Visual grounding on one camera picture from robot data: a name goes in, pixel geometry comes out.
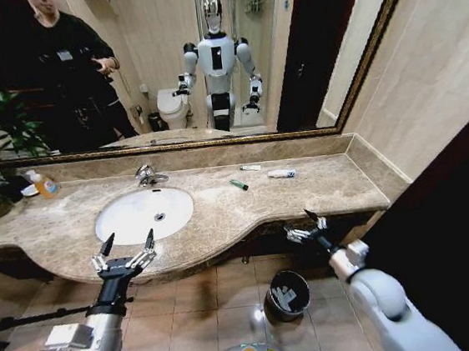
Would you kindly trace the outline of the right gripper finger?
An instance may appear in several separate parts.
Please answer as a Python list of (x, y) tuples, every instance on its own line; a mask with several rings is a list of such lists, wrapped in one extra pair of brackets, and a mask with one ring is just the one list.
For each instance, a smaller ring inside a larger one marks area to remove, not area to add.
[(319, 216), (317, 213), (314, 213), (307, 209), (305, 209), (305, 214), (307, 214), (307, 216), (315, 224), (315, 227), (309, 231), (310, 233), (323, 232), (327, 229), (328, 223), (326, 217)]
[(303, 244), (310, 241), (310, 232), (306, 230), (299, 230), (297, 228), (289, 228), (288, 226), (284, 227), (286, 232), (286, 238), (292, 243)]

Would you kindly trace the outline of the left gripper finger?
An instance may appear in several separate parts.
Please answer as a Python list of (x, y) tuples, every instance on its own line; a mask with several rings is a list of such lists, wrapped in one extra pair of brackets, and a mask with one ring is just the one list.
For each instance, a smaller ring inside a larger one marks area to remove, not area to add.
[(149, 234), (146, 237), (142, 252), (137, 253), (134, 258), (130, 260), (131, 268), (141, 268), (144, 270), (146, 267), (148, 267), (152, 263), (152, 260), (156, 257), (154, 245), (154, 230), (151, 228), (149, 230)]
[(114, 238), (115, 233), (111, 233), (109, 237), (102, 243), (99, 252), (91, 257), (91, 262), (96, 273), (109, 271), (109, 266), (106, 263), (106, 257), (109, 256), (110, 251), (112, 250), (111, 248), (113, 246)]

